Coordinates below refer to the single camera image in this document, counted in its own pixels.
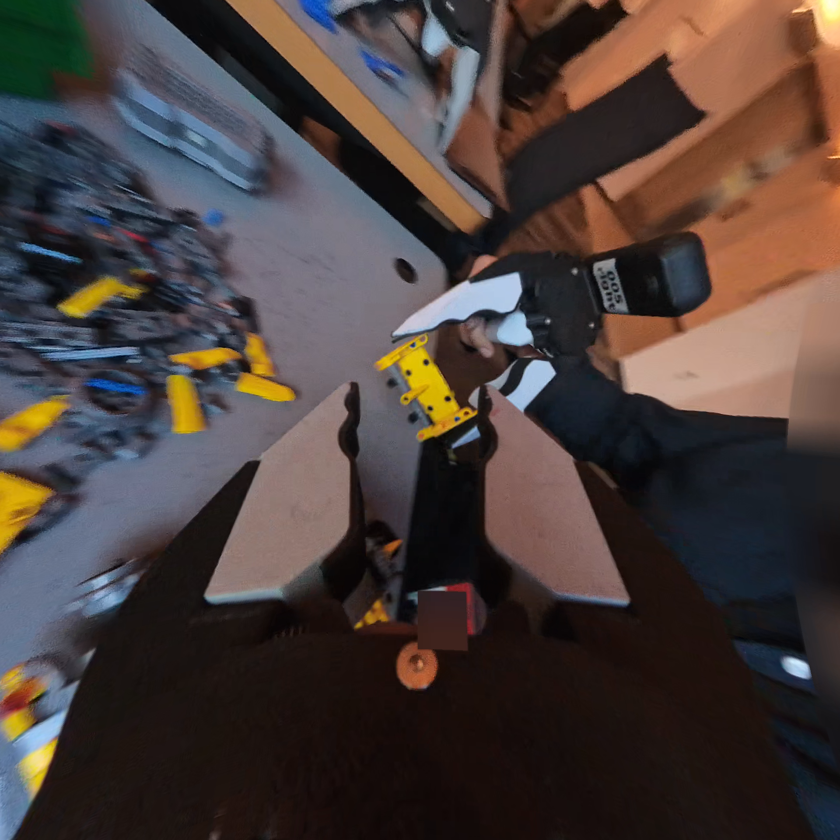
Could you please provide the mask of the white cabinet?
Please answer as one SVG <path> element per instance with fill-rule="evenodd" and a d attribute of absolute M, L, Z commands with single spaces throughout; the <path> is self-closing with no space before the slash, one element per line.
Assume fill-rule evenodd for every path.
<path fill-rule="evenodd" d="M 777 290 L 745 308 L 621 361 L 625 389 L 672 407 L 787 418 L 795 363 L 816 280 Z"/>

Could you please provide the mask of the yellow brick sub-assembly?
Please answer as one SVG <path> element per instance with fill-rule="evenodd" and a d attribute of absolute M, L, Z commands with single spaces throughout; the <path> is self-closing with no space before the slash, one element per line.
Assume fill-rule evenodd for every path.
<path fill-rule="evenodd" d="M 400 404 L 409 411 L 416 440 L 443 438 L 466 429 L 477 418 L 477 411 L 461 405 L 454 390 L 427 351 L 428 335 L 422 333 L 397 346 L 374 363 L 386 376 L 386 383 L 398 391 Z"/>

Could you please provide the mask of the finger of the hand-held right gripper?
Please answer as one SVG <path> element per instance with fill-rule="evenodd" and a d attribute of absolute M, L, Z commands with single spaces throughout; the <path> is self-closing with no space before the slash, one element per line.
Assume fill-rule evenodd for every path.
<path fill-rule="evenodd" d="M 522 309 L 519 272 L 466 280 L 416 310 L 392 331 L 392 341 L 408 340 L 443 326 L 484 319 L 491 341 L 515 347 L 533 345 L 533 333 Z"/>
<path fill-rule="evenodd" d="M 524 413 L 555 376 L 556 370 L 550 360 L 519 358 L 486 385 L 499 391 L 512 405 Z M 480 387 L 474 389 L 468 398 L 468 405 L 475 409 L 476 413 L 480 401 Z M 479 439 L 480 430 L 477 424 L 477 419 L 472 418 L 463 424 L 465 430 L 454 432 L 451 448 L 458 448 Z"/>

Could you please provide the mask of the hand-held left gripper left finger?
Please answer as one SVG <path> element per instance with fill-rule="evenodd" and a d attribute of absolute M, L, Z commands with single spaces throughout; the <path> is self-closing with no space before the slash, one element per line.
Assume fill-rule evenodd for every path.
<path fill-rule="evenodd" d="M 259 460 L 205 590 L 209 604 L 331 597 L 365 568 L 359 386 L 342 384 Z"/>

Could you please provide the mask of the dark round wheel rim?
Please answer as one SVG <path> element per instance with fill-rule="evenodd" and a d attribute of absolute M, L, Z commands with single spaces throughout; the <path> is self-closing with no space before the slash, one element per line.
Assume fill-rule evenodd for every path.
<path fill-rule="evenodd" d="M 117 367 L 84 374 L 79 395 L 90 408 L 113 418 L 147 414 L 157 400 L 154 384 L 144 374 Z"/>

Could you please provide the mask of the person's right forearm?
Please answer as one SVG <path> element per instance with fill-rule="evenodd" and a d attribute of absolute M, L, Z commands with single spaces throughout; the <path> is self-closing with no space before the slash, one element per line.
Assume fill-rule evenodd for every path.
<path fill-rule="evenodd" d="M 782 509 L 785 420 L 681 410 L 625 392 L 586 359 L 552 364 L 555 378 L 525 411 L 639 507 Z"/>

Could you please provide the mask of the pile of dark loose bricks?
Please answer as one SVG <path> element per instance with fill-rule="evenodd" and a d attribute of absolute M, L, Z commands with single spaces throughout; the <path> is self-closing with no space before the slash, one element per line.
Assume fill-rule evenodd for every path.
<path fill-rule="evenodd" d="M 2 469 L 2 552 L 67 515 L 89 476 L 196 434 L 223 389 L 273 403 L 277 380 L 255 303 L 229 282 L 228 238 L 156 202 L 141 173 L 92 133 L 2 123 L 2 375 L 37 395 L 2 416 L 2 456 L 55 434 L 67 455 L 31 477 Z M 84 374 L 145 375 L 147 414 L 113 418 L 80 398 Z"/>

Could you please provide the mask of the green plastic storage bin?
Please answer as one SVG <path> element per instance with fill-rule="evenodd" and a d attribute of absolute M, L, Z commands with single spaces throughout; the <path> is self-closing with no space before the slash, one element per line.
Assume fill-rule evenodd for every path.
<path fill-rule="evenodd" d="M 78 2 L 1 2 L 2 92 L 50 100 L 58 77 L 90 78 L 92 71 Z"/>

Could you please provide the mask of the red badge in clear holder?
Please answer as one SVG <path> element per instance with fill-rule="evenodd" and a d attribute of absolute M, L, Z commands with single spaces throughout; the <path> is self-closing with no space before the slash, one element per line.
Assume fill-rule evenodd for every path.
<path fill-rule="evenodd" d="M 461 593 L 466 600 L 466 623 L 469 637 L 480 635 L 487 624 L 487 604 L 471 582 L 450 584 L 448 592 Z"/>

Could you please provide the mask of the person's right hand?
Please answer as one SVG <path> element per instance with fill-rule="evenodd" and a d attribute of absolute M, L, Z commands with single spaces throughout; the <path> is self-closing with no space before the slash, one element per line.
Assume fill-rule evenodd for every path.
<path fill-rule="evenodd" d="M 499 361 L 505 357 L 501 345 L 490 340 L 488 321 L 480 316 L 468 318 L 458 325 L 458 341 L 471 354 L 488 361 Z"/>

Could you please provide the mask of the wood-edged grey desk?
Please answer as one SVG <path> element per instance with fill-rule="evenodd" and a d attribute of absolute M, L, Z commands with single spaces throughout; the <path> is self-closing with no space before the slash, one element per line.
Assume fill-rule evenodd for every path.
<path fill-rule="evenodd" d="M 434 96 L 418 79 L 390 87 L 365 65 L 350 31 L 328 31 L 299 2 L 227 5 L 457 230 L 483 227 L 492 205 L 439 152 Z"/>

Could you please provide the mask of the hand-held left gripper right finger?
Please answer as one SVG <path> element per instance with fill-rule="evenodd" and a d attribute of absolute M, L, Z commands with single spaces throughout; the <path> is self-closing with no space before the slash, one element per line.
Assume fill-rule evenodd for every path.
<path fill-rule="evenodd" d="M 485 532 L 515 577 L 552 597 L 628 606 L 630 597 L 574 459 L 489 387 L 495 449 L 485 469 Z"/>

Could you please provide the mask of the yellow toy vehicle model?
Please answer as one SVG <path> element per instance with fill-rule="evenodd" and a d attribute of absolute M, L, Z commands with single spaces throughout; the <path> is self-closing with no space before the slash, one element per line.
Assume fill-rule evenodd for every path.
<path fill-rule="evenodd" d="M 403 587 L 403 540 L 383 520 L 367 524 L 363 576 L 344 604 L 354 631 L 396 619 Z"/>

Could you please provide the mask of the white instruction booklet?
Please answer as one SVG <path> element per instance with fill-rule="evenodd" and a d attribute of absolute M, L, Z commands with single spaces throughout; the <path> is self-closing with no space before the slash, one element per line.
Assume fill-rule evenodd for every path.
<path fill-rule="evenodd" d="M 2 674 L 2 745 L 10 748 L 31 802 L 44 783 L 77 689 L 49 658 L 31 658 Z"/>

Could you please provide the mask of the black flat board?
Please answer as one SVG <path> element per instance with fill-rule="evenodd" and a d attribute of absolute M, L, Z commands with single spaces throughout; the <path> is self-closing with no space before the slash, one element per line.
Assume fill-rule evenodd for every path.
<path fill-rule="evenodd" d="M 672 77 L 669 60 L 657 58 L 521 147 L 507 173 L 509 225 L 656 152 L 706 116 Z"/>

